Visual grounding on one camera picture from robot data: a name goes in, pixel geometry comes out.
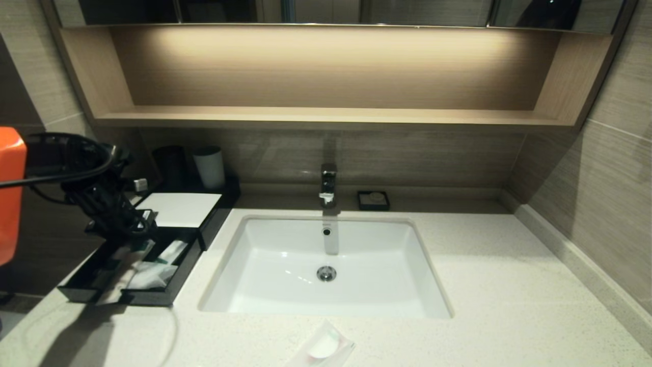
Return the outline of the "comb packet green band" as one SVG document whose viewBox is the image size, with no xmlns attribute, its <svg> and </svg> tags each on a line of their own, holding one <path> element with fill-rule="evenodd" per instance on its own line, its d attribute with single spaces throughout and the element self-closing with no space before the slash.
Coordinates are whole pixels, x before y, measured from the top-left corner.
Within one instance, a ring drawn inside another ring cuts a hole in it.
<svg viewBox="0 0 652 367">
<path fill-rule="evenodd" d="M 145 240 L 139 244 L 131 244 L 118 248 L 112 259 L 118 260 L 115 272 L 102 295 L 96 301 L 97 306 L 119 302 L 131 279 L 137 273 L 138 265 L 154 247 L 154 240 Z"/>
</svg>

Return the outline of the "black glossy box drawer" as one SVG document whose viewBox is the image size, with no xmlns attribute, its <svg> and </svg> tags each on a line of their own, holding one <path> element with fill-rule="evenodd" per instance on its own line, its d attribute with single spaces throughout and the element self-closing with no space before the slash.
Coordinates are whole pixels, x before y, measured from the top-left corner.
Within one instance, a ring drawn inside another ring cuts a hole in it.
<svg viewBox="0 0 652 367">
<path fill-rule="evenodd" d="M 188 278 L 197 260 L 206 249 L 204 237 L 198 228 L 160 228 L 160 242 L 154 244 L 145 260 L 155 260 L 165 246 L 173 240 L 182 240 L 188 244 L 173 265 L 177 268 L 165 286 L 154 286 L 148 290 L 121 290 L 117 304 L 128 306 L 172 306 L 184 282 Z M 96 280 L 100 270 L 108 265 L 110 257 L 116 253 L 118 244 L 105 242 L 85 260 L 72 276 L 58 286 L 58 290 L 73 303 L 96 303 L 107 286 L 107 282 Z"/>
</svg>

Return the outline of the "square clear white packet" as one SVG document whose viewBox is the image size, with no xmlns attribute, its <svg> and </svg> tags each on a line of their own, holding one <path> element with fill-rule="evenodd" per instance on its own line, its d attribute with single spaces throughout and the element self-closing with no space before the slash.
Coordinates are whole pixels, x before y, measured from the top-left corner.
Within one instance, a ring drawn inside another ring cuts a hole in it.
<svg viewBox="0 0 652 367">
<path fill-rule="evenodd" d="M 284 367 L 344 367 L 356 346 L 325 321 Z"/>
</svg>

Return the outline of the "black cup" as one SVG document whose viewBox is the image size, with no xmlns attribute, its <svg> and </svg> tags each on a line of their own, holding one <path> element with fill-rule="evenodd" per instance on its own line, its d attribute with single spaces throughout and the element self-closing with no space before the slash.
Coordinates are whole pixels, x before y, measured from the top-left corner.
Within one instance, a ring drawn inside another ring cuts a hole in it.
<svg viewBox="0 0 652 367">
<path fill-rule="evenodd" d="M 188 166 L 182 146 L 169 145 L 152 151 L 154 162 L 163 185 L 170 190 L 182 190 L 186 186 Z"/>
</svg>

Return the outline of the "folded white plastic packet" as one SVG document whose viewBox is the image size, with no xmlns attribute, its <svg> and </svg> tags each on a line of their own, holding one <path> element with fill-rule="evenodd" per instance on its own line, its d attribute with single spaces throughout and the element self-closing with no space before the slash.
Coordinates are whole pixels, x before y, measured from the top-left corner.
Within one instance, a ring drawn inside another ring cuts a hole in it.
<svg viewBox="0 0 652 367">
<path fill-rule="evenodd" d="M 170 264 L 142 262 L 135 268 L 128 290 L 165 288 L 178 267 Z"/>
</svg>

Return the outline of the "white cup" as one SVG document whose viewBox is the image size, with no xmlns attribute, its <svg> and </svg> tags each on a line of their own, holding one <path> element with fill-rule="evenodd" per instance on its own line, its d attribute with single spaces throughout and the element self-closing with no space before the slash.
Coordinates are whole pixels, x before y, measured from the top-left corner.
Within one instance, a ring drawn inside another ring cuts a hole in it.
<svg viewBox="0 0 652 367">
<path fill-rule="evenodd" d="M 193 160 L 204 188 L 219 190 L 226 185 L 221 147 L 203 146 L 195 148 L 193 149 Z"/>
</svg>

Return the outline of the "chrome sink faucet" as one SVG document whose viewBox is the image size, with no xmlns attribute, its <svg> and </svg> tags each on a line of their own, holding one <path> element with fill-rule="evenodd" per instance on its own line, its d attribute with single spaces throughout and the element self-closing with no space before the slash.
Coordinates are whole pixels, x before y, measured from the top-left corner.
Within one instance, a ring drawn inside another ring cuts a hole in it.
<svg viewBox="0 0 652 367">
<path fill-rule="evenodd" d="M 321 165 L 321 181 L 318 197 L 321 207 L 331 209 L 336 206 L 336 174 L 335 164 L 324 163 Z"/>
</svg>

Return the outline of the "black square soap dish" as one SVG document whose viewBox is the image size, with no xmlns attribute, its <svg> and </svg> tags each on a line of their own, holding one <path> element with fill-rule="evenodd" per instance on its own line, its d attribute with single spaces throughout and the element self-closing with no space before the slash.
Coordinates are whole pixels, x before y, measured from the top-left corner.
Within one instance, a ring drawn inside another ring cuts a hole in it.
<svg viewBox="0 0 652 367">
<path fill-rule="evenodd" d="M 378 191 L 378 192 L 382 192 L 382 193 L 385 194 L 385 198 L 387 199 L 387 203 L 376 205 L 376 204 L 373 204 L 372 202 L 369 202 L 369 200 L 367 198 L 368 193 L 371 193 L 371 192 L 374 192 L 374 191 L 358 191 L 357 192 L 359 209 L 361 211 L 374 211 L 374 212 L 389 211 L 389 209 L 391 207 L 391 204 L 390 204 L 390 200 L 388 198 L 387 193 L 384 192 L 384 191 Z"/>
</svg>

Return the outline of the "white ceramic sink basin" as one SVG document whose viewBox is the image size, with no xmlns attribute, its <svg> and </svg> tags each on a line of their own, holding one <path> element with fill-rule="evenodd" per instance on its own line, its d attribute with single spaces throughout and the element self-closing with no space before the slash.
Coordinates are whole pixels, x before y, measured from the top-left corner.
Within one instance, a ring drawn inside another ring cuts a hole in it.
<svg viewBox="0 0 652 367">
<path fill-rule="evenodd" d="M 334 281 L 316 277 L 336 269 Z M 206 312 L 450 319 L 411 223 L 244 218 L 199 309 Z"/>
</svg>

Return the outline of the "mirror cabinet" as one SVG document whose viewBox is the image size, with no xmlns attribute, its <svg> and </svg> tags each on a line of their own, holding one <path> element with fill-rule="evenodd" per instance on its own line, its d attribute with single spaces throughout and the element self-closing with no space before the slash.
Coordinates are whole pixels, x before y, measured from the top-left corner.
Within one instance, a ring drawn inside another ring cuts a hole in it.
<svg viewBox="0 0 652 367">
<path fill-rule="evenodd" d="M 50 0 L 64 28 L 326 24 L 610 34 L 627 0 Z"/>
</svg>

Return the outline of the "wooden wall shelf niche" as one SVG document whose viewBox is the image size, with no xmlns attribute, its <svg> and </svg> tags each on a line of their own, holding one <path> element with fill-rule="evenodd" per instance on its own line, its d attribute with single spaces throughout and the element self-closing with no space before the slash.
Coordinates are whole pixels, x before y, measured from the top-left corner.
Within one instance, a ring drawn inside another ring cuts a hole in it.
<svg viewBox="0 0 652 367">
<path fill-rule="evenodd" d="M 464 28 L 54 26 L 95 127 L 578 130 L 622 40 Z"/>
</svg>

